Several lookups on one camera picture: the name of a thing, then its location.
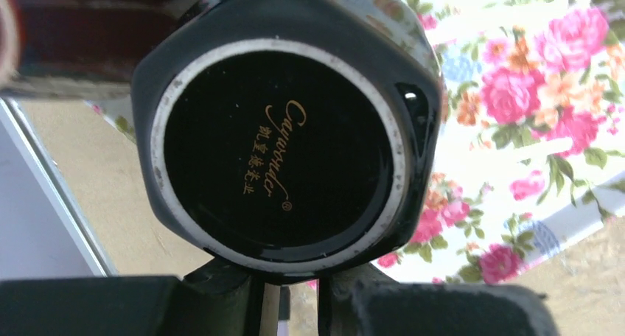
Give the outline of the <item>glossy black mug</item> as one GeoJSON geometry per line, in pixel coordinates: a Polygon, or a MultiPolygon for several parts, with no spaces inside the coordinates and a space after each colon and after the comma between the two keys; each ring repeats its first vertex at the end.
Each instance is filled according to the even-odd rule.
{"type": "Polygon", "coordinates": [[[275,283],[370,262],[413,236],[441,69],[402,0],[200,0],[135,68],[156,218],[275,283]]]}

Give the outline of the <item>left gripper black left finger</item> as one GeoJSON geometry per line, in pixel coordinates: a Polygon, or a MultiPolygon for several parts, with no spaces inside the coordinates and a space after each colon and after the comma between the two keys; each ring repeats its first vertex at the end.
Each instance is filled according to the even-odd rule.
{"type": "Polygon", "coordinates": [[[3,335],[286,335],[281,290],[214,259],[183,278],[1,283],[3,335]]]}

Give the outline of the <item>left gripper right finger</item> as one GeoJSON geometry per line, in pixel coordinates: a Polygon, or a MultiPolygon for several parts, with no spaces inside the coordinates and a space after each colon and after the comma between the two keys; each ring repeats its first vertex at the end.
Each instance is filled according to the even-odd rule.
{"type": "Polygon", "coordinates": [[[404,284],[370,264],[318,281],[320,335],[554,336],[558,327],[530,289],[488,284],[404,284]]]}

